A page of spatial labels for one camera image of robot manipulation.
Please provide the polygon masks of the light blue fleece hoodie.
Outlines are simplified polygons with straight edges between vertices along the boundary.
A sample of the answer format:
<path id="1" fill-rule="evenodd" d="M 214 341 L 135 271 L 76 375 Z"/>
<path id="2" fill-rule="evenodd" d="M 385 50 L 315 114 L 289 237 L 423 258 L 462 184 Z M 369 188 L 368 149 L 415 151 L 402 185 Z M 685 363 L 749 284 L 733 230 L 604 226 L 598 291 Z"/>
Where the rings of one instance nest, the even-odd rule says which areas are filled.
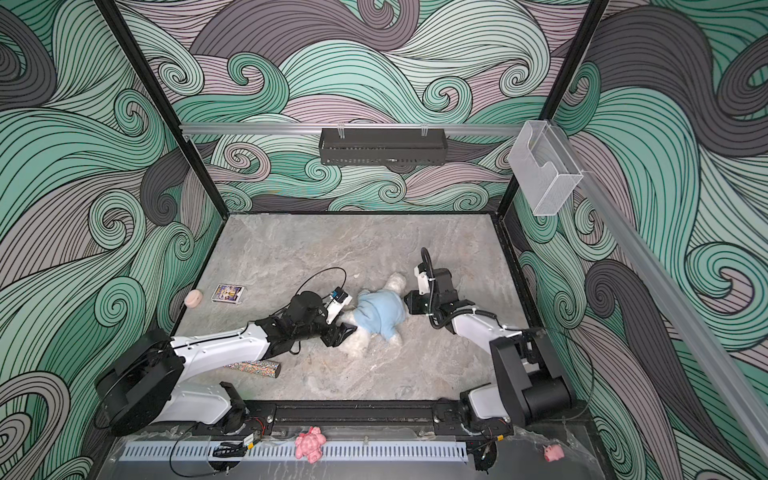
<path id="1" fill-rule="evenodd" d="M 395 291 L 363 290 L 357 297 L 352 315 L 359 327 L 391 341 L 398 334 L 397 326 L 406 320 L 408 312 L 402 298 Z"/>

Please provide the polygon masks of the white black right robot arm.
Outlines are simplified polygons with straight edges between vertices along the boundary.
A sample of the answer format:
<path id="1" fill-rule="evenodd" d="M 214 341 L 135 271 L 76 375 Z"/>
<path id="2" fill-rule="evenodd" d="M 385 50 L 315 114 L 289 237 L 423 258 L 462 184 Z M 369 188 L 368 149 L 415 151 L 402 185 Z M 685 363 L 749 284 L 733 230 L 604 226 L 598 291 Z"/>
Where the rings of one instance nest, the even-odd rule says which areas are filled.
<path id="1" fill-rule="evenodd" d="M 509 326 L 460 299 L 445 268 L 421 263 L 414 275 L 418 288 L 404 297 L 408 311 L 427 316 L 435 329 L 467 339 L 491 357 L 494 381 L 460 394 L 470 425 L 502 420 L 523 427 L 574 406 L 576 393 L 546 330 Z"/>

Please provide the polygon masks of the white plush teddy bear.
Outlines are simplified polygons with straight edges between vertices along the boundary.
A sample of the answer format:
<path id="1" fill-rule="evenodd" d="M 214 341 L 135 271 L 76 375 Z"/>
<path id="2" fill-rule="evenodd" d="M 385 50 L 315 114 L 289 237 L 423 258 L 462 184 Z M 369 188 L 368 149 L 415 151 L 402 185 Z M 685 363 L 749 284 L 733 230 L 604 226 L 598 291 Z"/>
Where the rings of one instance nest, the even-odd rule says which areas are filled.
<path id="1" fill-rule="evenodd" d="M 400 297 L 402 298 L 402 295 L 404 293 L 406 285 L 407 285 L 406 278 L 402 274 L 400 274 L 400 273 L 393 273 L 392 275 L 389 276 L 389 278 L 387 279 L 387 281 L 384 284 L 384 286 L 381 289 L 378 289 L 378 290 L 382 290 L 382 289 L 392 290 L 392 291 L 397 292 L 400 295 Z M 374 337 L 380 336 L 381 338 L 383 338 L 381 335 L 372 334 L 372 333 L 366 331 L 365 329 L 363 329 L 362 327 L 359 327 L 356 324 L 356 322 L 355 322 L 355 320 L 353 318 L 353 315 L 352 315 L 352 311 L 356 308 L 357 297 L 356 297 L 356 300 L 355 300 L 354 307 L 352 309 L 345 310 L 343 312 L 343 314 L 342 314 L 342 317 L 341 317 L 341 321 L 343 323 L 356 327 L 356 330 L 346 340 L 344 340 L 342 342 L 342 344 L 340 345 L 340 349 L 346 355 L 348 355 L 351 358 L 362 358 L 366 354 L 366 352 L 368 350 L 368 347 L 369 347 L 369 344 L 370 344 L 371 340 Z M 398 326 L 397 326 L 398 334 L 391 341 L 386 341 L 384 338 L 383 339 L 388 344 L 390 344 L 390 345 L 401 347 L 402 346 L 402 338 L 401 338 L 401 336 L 399 334 Z"/>

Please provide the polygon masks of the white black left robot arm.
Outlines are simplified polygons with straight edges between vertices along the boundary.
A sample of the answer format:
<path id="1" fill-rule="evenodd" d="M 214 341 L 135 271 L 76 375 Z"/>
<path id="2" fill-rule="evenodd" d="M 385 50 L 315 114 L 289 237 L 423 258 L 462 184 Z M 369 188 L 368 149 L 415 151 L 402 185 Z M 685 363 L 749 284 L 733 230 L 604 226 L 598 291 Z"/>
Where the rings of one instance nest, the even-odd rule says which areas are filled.
<path id="1" fill-rule="evenodd" d="M 235 433 L 249 417 L 236 388 L 229 382 L 198 385 L 193 377 L 232 364 L 269 360 L 308 339 L 338 347 L 356 330 L 337 319 L 350 301 L 342 288 L 326 297 L 304 291 L 240 329 L 201 336 L 151 330 L 98 375 L 94 426 L 118 437 L 163 422 L 192 422 L 202 431 Z"/>

